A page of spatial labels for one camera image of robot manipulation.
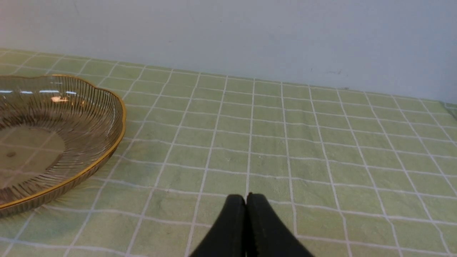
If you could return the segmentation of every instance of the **bowl rim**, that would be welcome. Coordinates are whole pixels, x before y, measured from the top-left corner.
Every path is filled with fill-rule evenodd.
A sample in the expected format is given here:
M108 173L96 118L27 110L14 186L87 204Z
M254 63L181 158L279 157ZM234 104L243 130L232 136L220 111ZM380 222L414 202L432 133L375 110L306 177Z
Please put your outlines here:
M43 78L43 77L68 77L68 78L73 78L73 79L77 79L77 80L80 80L82 82L85 82L86 84L88 84L89 86L95 88L96 90L100 90L100 91L105 91L105 92L108 92L110 94L112 94L121 104L121 107L122 107L122 131L121 133L119 134L116 142L108 149L106 150L102 156L100 156L96 161L94 161L93 163L91 163L88 167L86 167L85 169L83 169L82 171L80 171L78 174L74 175L73 177L57 184L57 185L54 185L50 188L47 188L45 190L42 190L40 192L37 192L33 195L30 195L30 196L27 196L25 198L21 198L19 200L16 200L16 201L13 201L13 202L9 202L9 203L5 203L5 204L0 204L0 210L2 209L5 209L5 208L8 208L8 207L11 207L11 206L14 206L14 205L19 205L21 203L24 203L24 202L27 202L27 201L30 201L34 198L39 198L41 197L42 195L45 195L51 191L54 191L56 189L59 189L61 187L64 187L66 186L67 184L77 180L78 178L80 178L81 176L83 176L84 174L86 174L87 172L89 172L92 168L94 168L96 165L98 165L99 163L101 163L105 158L107 158L109 155L111 155L115 150L116 148L119 146L119 144L121 143L121 140L123 139L124 135L125 135L125 131L126 131L126 126L127 126L127 108L125 106L125 103L124 101L122 100L122 98L108 90L108 89L104 89L104 88L99 88L95 85L93 85L92 83L88 82L87 80L85 79L82 79L82 78L79 78L77 76L72 76L72 75L64 75L64 74L51 74L51 75L42 75L42 76L34 76L34 77L27 77L27 76L17 76L17 75L1 75L0 76L0 80L3 79L3 78L21 78L21 79L28 79L28 80L33 80L33 79L39 79L39 78Z

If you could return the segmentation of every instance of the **amber glass bowl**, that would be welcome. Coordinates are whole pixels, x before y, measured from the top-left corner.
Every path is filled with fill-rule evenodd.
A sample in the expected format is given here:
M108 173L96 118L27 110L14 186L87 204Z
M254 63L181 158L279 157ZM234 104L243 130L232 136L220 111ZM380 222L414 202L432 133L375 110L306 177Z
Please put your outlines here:
M0 76L0 218L93 175L125 133L121 98L70 76Z

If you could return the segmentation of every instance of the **green tablecloth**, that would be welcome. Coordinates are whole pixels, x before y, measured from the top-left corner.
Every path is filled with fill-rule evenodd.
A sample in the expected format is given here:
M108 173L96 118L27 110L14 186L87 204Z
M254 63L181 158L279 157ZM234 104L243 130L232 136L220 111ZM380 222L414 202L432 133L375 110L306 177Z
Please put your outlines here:
M9 74L86 79L128 123L93 177L0 220L0 256L184 256L249 191L318 257L457 256L457 121L439 102L0 49Z

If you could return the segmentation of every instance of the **glass bowl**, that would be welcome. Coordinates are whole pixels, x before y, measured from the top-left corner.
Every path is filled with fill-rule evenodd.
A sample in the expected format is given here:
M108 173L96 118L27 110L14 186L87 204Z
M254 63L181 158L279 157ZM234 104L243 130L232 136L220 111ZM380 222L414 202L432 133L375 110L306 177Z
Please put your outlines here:
M116 94L71 76L0 76L0 218L36 208L93 175L126 127Z

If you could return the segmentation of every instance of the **white wall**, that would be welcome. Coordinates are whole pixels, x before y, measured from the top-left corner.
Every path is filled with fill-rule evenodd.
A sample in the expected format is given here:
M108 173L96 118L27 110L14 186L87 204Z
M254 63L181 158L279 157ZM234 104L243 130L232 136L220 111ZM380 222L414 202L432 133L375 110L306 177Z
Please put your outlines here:
M457 102L457 0L1 0L0 46Z

